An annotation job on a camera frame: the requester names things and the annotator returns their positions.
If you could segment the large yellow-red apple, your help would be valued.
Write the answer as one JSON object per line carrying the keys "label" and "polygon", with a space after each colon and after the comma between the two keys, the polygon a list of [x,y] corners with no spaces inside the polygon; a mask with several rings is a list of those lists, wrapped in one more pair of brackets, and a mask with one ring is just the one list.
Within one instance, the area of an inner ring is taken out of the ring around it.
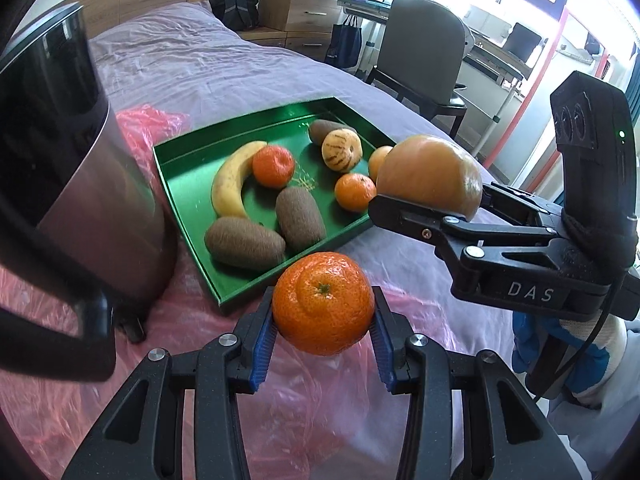
{"label": "large yellow-red apple", "polygon": [[378,195],[472,220],[480,209],[480,165],[458,144],[417,134],[397,143],[376,177]]}

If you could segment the small mandarin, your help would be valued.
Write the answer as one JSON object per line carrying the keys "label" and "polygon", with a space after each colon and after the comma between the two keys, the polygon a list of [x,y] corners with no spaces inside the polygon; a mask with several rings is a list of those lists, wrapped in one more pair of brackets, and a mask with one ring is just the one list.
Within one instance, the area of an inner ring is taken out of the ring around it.
{"label": "small mandarin", "polygon": [[343,174],[334,186],[337,203],[350,212],[366,211],[375,195],[376,186],[365,174]]}

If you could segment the small orange-yellow apple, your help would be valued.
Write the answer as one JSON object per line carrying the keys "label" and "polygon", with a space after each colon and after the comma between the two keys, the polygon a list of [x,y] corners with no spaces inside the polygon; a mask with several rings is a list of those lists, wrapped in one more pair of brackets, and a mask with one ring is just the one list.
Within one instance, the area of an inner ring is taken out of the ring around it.
{"label": "small orange-yellow apple", "polygon": [[383,145],[377,148],[368,160],[368,173],[373,183],[378,180],[378,172],[383,165],[386,156],[393,148],[390,145]]}

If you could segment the yellow purple-striped pepino melon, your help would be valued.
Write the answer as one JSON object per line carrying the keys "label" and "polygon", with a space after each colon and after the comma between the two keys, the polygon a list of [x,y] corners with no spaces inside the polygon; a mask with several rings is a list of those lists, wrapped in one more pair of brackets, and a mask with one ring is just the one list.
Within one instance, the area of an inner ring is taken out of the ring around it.
{"label": "yellow purple-striped pepino melon", "polygon": [[329,169],[346,174],[361,160],[360,137],[355,131],[349,129],[332,130],[322,142],[321,155]]}

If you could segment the large mandarin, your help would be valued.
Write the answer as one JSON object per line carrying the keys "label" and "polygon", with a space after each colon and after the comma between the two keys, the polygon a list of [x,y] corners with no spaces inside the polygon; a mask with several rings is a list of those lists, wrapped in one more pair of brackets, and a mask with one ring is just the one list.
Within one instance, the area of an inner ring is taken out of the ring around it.
{"label": "large mandarin", "polygon": [[283,272],[271,304],[285,340],[314,356],[334,356],[367,333],[375,301],[366,274],[352,258],[316,252]]}

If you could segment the small brown kiwi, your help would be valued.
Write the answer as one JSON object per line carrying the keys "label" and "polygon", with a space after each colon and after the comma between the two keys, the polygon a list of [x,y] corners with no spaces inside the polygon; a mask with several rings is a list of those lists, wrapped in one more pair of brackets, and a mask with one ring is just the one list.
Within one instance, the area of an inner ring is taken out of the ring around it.
{"label": "small brown kiwi", "polygon": [[340,122],[332,122],[332,120],[316,119],[308,127],[308,134],[311,143],[317,146],[321,146],[326,136],[334,131],[347,129],[354,131],[354,128],[348,125],[341,124]]}

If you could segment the yellow banana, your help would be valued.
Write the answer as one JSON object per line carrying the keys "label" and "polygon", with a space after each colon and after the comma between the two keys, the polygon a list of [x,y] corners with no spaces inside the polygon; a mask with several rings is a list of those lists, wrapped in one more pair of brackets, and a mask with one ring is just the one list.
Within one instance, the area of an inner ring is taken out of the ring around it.
{"label": "yellow banana", "polygon": [[253,173],[253,158],[267,146],[265,141],[252,141],[235,150],[215,174],[212,204],[218,217],[248,218],[242,200],[242,187]]}

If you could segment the pink plastic sheet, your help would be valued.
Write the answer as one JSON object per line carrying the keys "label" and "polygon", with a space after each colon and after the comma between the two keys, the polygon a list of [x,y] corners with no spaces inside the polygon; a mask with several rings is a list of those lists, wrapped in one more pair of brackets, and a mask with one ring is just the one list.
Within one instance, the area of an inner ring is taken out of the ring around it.
{"label": "pink plastic sheet", "polygon": [[[115,368],[113,308],[104,286],[36,233],[9,205],[1,208],[1,257],[26,280],[71,304],[80,333],[49,330],[11,311],[1,315],[1,365],[26,375],[103,382]],[[415,332],[372,288],[371,340],[381,378],[410,399],[398,465],[401,479],[451,474],[452,381],[448,352]],[[265,380],[277,329],[274,292],[231,333],[173,356],[151,351],[93,425],[65,471],[69,479],[177,479],[182,407],[193,391],[194,462],[200,479],[245,479],[238,399]]]}

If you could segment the grey office chair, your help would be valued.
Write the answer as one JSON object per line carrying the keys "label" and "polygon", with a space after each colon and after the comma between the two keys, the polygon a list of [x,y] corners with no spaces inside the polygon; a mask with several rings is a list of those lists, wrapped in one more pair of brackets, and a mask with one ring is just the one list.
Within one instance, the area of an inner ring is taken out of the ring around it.
{"label": "grey office chair", "polygon": [[393,0],[378,64],[366,83],[382,82],[399,101],[416,104],[428,120],[451,117],[453,138],[466,114],[456,93],[464,48],[464,24],[446,6],[433,0]]}

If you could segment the green tray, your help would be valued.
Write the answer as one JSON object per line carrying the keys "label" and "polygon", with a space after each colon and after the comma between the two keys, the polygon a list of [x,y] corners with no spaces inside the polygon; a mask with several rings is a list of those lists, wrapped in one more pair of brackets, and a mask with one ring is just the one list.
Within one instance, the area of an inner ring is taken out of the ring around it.
{"label": "green tray", "polygon": [[293,182],[308,188],[326,225],[326,238],[313,247],[316,252],[340,248],[372,224],[367,214],[354,214],[337,205],[334,185],[338,174],[324,164],[318,146],[308,136],[308,128],[316,119],[354,128],[366,157],[380,146],[395,143],[347,104],[337,98],[324,98],[231,118],[155,145],[157,173],[171,212],[201,284],[223,315],[260,295],[284,270],[283,266],[276,266],[259,273],[225,266],[214,261],[205,247],[205,232],[217,218],[210,197],[215,174],[245,143],[266,141],[292,153],[296,161]]}

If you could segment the dark blue bag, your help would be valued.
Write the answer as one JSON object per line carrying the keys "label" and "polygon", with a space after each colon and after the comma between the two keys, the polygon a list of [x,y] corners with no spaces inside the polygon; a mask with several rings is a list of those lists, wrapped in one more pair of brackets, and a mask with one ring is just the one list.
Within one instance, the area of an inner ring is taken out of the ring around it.
{"label": "dark blue bag", "polygon": [[341,70],[357,65],[362,44],[358,18],[349,15],[332,28],[332,35],[324,62]]}

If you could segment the wooden drawer cabinet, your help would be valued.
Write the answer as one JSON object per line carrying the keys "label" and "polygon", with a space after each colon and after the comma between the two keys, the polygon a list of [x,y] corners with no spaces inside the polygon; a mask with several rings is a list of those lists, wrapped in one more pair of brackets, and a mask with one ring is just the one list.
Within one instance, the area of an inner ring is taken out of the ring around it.
{"label": "wooden drawer cabinet", "polygon": [[323,62],[341,8],[337,0],[259,0],[258,14],[258,27],[240,32],[242,39]]}

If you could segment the grey bed cover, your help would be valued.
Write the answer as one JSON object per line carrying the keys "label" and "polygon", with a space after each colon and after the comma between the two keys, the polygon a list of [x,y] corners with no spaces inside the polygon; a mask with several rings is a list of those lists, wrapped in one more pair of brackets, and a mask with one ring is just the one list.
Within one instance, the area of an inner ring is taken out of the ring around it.
{"label": "grey bed cover", "polygon": [[[394,140],[434,132],[416,113],[349,74],[241,39],[204,4],[165,6],[102,32],[90,47],[119,111],[149,105],[185,114],[198,129],[335,96]],[[510,313],[451,296],[449,273],[430,245],[370,228],[343,250],[417,330],[463,353],[489,348],[510,358]],[[395,477],[409,401],[385,390],[368,340],[332,358],[278,340],[265,383],[239,404],[256,479]]]}

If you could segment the black backpack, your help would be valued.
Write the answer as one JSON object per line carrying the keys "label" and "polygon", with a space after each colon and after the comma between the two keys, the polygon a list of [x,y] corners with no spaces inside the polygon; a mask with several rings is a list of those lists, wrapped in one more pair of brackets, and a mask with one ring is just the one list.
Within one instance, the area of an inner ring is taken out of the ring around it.
{"label": "black backpack", "polygon": [[259,25],[258,0],[209,0],[213,14],[234,32],[245,32]]}

